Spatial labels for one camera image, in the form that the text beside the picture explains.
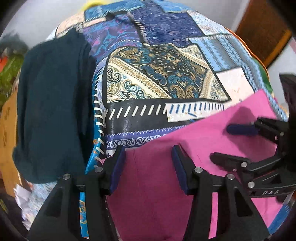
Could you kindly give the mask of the yellow curved tube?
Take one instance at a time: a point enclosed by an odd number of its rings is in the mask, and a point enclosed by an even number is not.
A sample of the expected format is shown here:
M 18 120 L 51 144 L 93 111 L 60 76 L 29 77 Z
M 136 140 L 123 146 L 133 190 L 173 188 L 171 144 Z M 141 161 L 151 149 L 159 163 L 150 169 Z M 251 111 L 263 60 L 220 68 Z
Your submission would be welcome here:
M 102 5 L 105 5 L 105 4 L 108 4 L 109 1 L 107 0 L 90 0 L 90 1 L 87 1 L 81 8 L 81 11 L 85 11 L 89 8 L 93 8 L 95 6 L 102 6 Z

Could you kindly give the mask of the blue patchwork bedspread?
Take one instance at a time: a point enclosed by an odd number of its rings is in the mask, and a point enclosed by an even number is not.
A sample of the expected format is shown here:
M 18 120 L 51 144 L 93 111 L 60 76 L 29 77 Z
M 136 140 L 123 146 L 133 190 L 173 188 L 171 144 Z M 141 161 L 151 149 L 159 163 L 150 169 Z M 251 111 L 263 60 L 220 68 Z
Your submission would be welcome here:
M 53 38 L 81 32 L 97 66 L 92 80 L 94 143 L 86 166 L 122 145 L 126 165 L 108 203 L 120 240 L 181 240 L 191 198 L 180 190 L 170 160 L 179 142 L 197 165 L 225 147 L 259 160 L 275 145 L 256 137 L 233 144 L 222 135 L 227 117 L 287 120 L 267 89 L 251 51 L 222 25 L 182 4 L 118 1 L 60 23 Z

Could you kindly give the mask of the brown wooden door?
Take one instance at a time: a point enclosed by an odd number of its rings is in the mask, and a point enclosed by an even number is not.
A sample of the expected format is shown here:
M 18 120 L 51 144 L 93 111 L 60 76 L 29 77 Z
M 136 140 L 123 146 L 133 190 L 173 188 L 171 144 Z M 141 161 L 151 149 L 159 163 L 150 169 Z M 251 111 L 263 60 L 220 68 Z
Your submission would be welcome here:
M 287 45 L 292 32 L 269 1 L 249 1 L 236 30 L 255 56 L 269 67 Z

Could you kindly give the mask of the white papers pile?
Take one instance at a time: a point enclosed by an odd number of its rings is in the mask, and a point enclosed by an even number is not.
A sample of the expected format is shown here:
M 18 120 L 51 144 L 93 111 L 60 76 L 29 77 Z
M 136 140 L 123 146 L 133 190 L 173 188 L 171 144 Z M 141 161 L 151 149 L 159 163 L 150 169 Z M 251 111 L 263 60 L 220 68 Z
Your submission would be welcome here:
M 15 201 L 21 209 L 22 223 L 27 230 L 30 230 L 35 219 L 29 207 L 31 192 L 17 184 L 14 188 L 14 194 Z

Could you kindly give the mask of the pink pants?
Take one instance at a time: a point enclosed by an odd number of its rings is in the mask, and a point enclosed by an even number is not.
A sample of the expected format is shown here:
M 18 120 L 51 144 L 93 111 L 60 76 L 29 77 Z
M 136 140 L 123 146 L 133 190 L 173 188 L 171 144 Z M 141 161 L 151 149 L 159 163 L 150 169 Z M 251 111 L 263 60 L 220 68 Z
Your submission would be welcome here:
M 258 162 L 276 146 L 261 136 L 233 136 L 231 123 L 247 124 L 258 117 L 274 118 L 266 94 L 258 91 L 243 102 L 191 123 L 136 149 L 126 150 L 118 188 L 108 207 L 122 240 L 182 240 L 192 206 L 186 194 L 186 172 L 175 160 L 179 145 L 195 166 L 217 176 L 226 171 L 210 161 L 210 154 L 241 156 Z

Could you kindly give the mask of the dark navy folded garment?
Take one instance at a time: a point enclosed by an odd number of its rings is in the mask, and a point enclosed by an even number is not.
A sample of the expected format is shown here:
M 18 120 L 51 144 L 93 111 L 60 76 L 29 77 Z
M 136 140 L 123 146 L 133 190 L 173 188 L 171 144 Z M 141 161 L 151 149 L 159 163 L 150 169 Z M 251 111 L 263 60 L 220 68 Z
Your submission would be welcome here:
M 95 59 L 81 33 L 36 45 L 25 55 L 17 95 L 13 160 L 31 183 L 81 175 L 93 145 Z

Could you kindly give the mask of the green bag with clutter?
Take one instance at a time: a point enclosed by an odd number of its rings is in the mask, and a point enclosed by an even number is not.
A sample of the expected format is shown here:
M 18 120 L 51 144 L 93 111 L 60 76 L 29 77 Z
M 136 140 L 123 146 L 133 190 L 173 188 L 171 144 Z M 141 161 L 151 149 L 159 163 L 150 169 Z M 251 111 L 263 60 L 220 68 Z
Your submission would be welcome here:
M 1 108 L 11 95 L 27 51 L 28 46 L 18 33 L 10 32 L 1 38 Z

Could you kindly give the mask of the green orange fleece blanket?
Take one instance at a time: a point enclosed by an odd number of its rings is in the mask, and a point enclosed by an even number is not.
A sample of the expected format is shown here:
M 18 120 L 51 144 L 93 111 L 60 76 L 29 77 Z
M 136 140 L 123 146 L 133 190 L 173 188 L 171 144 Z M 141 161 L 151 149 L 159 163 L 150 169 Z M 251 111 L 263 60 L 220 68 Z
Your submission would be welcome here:
M 264 86 L 267 88 L 268 92 L 274 96 L 273 93 L 273 88 L 271 87 L 271 83 L 270 83 L 270 79 L 269 79 L 269 73 L 268 70 L 266 68 L 266 66 L 263 64 L 263 62 L 249 49 L 249 47 L 247 46 L 247 44 L 236 34 L 234 33 L 232 30 L 230 30 L 229 28 L 225 27 L 226 30 L 228 30 L 231 34 L 233 34 L 236 39 L 245 47 L 245 49 L 248 51 L 248 53 L 250 54 L 250 56 L 252 57 L 252 59 L 255 61 L 255 63 L 258 65 L 259 70 L 260 70 L 260 74 L 262 76 L 263 79 L 263 83 Z

